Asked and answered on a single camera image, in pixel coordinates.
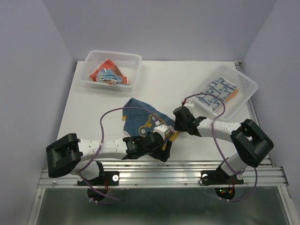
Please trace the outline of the yellow grey towel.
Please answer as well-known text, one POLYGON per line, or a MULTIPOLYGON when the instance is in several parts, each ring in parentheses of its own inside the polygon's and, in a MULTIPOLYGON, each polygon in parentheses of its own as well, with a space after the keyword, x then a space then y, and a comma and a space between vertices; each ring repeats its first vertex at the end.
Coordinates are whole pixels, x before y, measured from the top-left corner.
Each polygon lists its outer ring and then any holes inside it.
POLYGON ((175 125, 174 120, 151 105, 131 98, 122 110, 122 120, 125 122, 123 131, 129 136, 141 135, 145 137, 148 132, 153 132, 156 118, 161 124, 172 127, 175 125))

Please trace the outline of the orange polka dot towel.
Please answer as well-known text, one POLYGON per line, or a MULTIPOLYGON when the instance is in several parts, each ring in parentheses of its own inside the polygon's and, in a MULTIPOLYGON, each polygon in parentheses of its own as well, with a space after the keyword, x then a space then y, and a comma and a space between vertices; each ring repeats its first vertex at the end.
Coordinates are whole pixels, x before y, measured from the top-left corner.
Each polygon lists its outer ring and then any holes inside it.
POLYGON ((235 91, 233 91, 225 100, 224 102, 228 102, 229 100, 231 100, 237 93, 239 92, 239 89, 235 89, 235 91))

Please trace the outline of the light blue patterned towel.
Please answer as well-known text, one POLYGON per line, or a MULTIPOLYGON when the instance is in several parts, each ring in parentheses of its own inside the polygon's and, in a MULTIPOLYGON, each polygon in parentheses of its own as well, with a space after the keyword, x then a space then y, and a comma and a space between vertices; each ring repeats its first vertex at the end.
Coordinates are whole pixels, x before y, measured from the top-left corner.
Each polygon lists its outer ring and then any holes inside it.
POLYGON ((101 69, 96 75, 96 81, 112 85, 128 85, 127 77, 117 75, 112 69, 101 69))

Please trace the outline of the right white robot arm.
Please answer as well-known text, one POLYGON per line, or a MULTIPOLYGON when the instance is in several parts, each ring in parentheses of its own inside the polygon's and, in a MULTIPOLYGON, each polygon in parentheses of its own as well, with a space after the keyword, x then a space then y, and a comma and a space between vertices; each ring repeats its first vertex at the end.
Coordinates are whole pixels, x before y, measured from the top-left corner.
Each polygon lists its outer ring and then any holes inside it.
POLYGON ((202 172, 202 185, 225 185, 232 180, 243 184, 236 172, 242 172, 248 166, 256 168, 274 148, 273 141, 251 119, 241 123, 213 121, 199 116, 195 118, 189 107, 180 106, 173 111, 175 130, 198 137, 212 137, 232 143, 237 153, 223 162, 216 170, 202 172))

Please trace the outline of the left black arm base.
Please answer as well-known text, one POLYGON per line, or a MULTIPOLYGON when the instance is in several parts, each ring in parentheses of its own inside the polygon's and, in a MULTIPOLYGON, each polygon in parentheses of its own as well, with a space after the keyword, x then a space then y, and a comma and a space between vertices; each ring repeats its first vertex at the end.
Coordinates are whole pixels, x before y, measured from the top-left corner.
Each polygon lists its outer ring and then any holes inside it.
POLYGON ((77 186, 87 187, 87 196, 90 202, 96 204, 113 204, 118 203, 119 199, 108 195, 109 187, 116 187, 119 185, 120 172, 107 171, 104 176, 86 180, 89 185, 79 176, 77 179, 77 186))

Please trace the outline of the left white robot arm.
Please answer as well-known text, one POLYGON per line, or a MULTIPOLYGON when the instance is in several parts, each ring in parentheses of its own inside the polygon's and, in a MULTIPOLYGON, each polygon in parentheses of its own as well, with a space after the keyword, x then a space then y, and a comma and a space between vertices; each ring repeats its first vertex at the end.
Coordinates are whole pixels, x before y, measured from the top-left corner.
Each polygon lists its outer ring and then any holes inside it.
POLYGON ((70 133, 47 146, 48 176, 81 175, 98 185, 104 181, 105 174, 101 159, 135 160, 150 156, 166 162, 171 146, 172 141, 164 141, 158 132, 103 143, 79 139, 75 133, 70 133))

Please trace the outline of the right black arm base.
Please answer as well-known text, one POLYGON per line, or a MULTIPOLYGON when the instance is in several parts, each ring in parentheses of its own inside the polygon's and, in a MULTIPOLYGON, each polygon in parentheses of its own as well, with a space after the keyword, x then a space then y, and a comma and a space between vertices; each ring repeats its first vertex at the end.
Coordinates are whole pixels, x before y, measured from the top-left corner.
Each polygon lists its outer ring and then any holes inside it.
POLYGON ((244 184, 237 175, 228 176, 217 170, 204 170, 199 179, 200 186, 214 186, 216 195, 221 199, 232 200, 235 197, 236 185, 244 184))

